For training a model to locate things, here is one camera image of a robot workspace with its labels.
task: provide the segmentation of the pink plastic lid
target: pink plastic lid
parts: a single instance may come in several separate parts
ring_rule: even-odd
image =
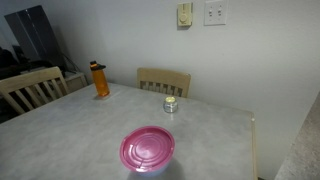
[[[145,126],[127,135],[120,146],[120,159],[132,171],[156,171],[169,163],[174,151],[173,136],[164,128]]]

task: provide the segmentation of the water bottle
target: water bottle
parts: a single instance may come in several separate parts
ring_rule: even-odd
[[[107,79],[104,75],[103,69],[106,68],[105,65],[98,64],[96,61],[90,62],[90,69],[92,72],[92,77],[94,84],[99,96],[107,96],[110,93]]]

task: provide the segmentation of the white wall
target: white wall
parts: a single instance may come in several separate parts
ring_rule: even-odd
[[[227,25],[206,27],[197,0],[188,30],[176,26],[178,2],[2,0],[0,15],[42,4],[89,78],[94,59],[129,86],[140,66],[189,72],[190,98],[255,113],[259,176],[273,179],[320,90],[320,1],[229,0]]]

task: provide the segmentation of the chair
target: chair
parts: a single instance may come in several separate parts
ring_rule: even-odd
[[[58,67],[0,80],[0,93],[19,114],[62,97],[60,87],[64,88],[65,94],[69,94]]]
[[[137,87],[139,89],[170,94],[186,98],[191,75],[163,69],[138,68]]]

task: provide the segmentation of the chair backrest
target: chair backrest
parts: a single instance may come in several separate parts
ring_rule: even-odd
[[[69,94],[58,67],[0,80],[0,93],[19,114],[62,97],[61,87]]]
[[[187,97],[191,75],[176,71],[138,68],[137,87],[148,91]]]

